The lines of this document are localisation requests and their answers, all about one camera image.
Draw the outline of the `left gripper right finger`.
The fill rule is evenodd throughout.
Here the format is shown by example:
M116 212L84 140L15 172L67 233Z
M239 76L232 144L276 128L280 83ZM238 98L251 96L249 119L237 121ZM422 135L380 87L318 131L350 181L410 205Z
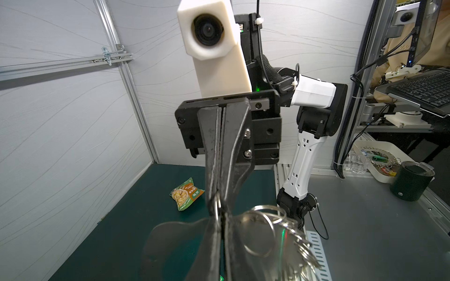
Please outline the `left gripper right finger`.
M244 243L241 239L238 223L231 215L224 216L225 272L227 281L256 281L255 271L251 267Z

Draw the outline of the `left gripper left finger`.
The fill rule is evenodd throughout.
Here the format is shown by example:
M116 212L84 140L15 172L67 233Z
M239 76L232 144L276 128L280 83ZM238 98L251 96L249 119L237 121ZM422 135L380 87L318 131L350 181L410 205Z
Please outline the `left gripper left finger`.
M211 218L194 263L195 281L220 280L221 223Z

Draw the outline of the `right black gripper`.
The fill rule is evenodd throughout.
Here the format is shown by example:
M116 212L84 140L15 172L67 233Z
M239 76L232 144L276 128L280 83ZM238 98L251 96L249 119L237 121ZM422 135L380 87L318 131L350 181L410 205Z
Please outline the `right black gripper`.
M219 106L226 106L222 120ZM256 165L279 161L282 118L280 95L275 90L184 101L175 111L175 118L192 157L205 154L205 200L210 215L216 212L219 164L221 209L230 213L242 183L254 167L253 159L244 156L253 147L253 140ZM250 128L253 140L244 137Z

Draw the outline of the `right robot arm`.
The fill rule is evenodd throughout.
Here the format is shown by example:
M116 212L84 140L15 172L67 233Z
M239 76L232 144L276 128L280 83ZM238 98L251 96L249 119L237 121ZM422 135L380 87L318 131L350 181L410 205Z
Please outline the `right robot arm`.
M278 162L281 108L298 107L296 151L277 204L302 228L318 206L308 192L314 161L341 124L348 87L272 67L265 56L248 69L257 81L253 92L184 101L176 121L191 155L206 157L207 202L218 196L229 210L257 165Z

